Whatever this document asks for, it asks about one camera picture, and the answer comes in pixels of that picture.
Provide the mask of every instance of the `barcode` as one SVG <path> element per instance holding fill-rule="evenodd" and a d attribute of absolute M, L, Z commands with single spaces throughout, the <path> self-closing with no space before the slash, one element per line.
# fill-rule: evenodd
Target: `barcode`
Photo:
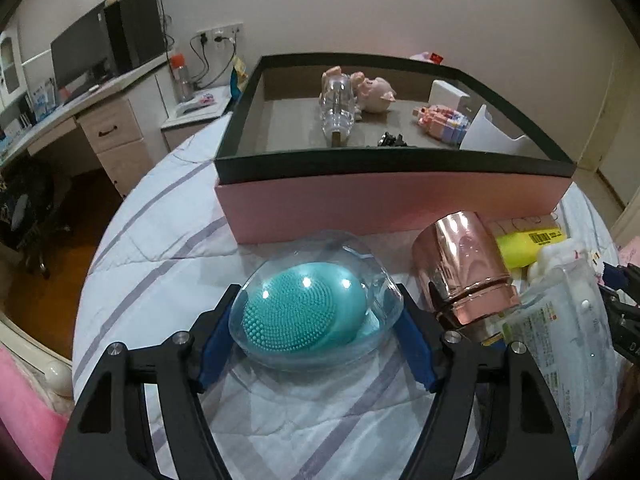
<path fill-rule="evenodd" d="M 546 233 L 530 233 L 529 238 L 531 238 L 538 245 L 546 245 L 551 243 L 551 238 Z"/>

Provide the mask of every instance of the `pink pig figurine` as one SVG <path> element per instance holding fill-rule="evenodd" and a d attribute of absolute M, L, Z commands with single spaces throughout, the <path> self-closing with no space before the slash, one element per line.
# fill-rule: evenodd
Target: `pink pig figurine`
<path fill-rule="evenodd" d="M 357 90 L 358 108 L 370 114 L 381 114 L 389 108 L 391 103 L 395 102 L 395 95 L 396 92 L 386 79 L 381 77 L 374 80 L 365 78 Z"/>

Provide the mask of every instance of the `metal screw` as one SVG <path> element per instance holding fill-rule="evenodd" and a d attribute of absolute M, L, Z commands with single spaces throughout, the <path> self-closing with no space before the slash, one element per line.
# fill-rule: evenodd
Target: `metal screw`
<path fill-rule="evenodd" d="M 459 332 L 455 332 L 453 330 L 447 330 L 444 333 L 444 341 L 447 343 L 455 344 L 459 343 L 462 340 L 462 336 Z"/>
<path fill-rule="evenodd" d="M 111 343 L 109 346 L 107 346 L 107 354 L 109 355 L 118 355 L 123 350 L 124 345 L 122 343 Z"/>
<path fill-rule="evenodd" d="M 172 337 L 171 341 L 176 343 L 177 345 L 184 345 L 189 340 L 190 334 L 185 330 L 180 330 L 180 332 L 176 332 Z"/>
<path fill-rule="evenodd" d="M 524 354 L 527 351 L 527 345 L 520 341 L 514 341 L 511 343 L 511 350 L 516 354 Z"/>

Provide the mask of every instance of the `speaker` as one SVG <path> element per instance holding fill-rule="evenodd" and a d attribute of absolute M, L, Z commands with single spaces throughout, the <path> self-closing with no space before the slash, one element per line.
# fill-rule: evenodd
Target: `speaker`
<path fill-rule="evenodd" d="M 164 52 L 156 0 L 116 0 L 104 7 L 102 13 L 117 75 Z"/>

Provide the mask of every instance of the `clear plastic bottle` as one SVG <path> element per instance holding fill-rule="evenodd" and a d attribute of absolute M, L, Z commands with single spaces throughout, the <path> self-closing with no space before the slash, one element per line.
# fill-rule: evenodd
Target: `clear plastic bottle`
<path fill-rule="evenodd" d="M 322 89 L 322 132 L 331 147 L 345 144 L 354 119 L 355 99 L 349 76 L 329 76 Z"/>
<path fill-rule="evenodd" d="M 193 86 L 183 54 L 171 56 L 171 68 L 174 70 L 175 93 L 178 101 L 181 103 L 190 101 L 193 99 Z"/>

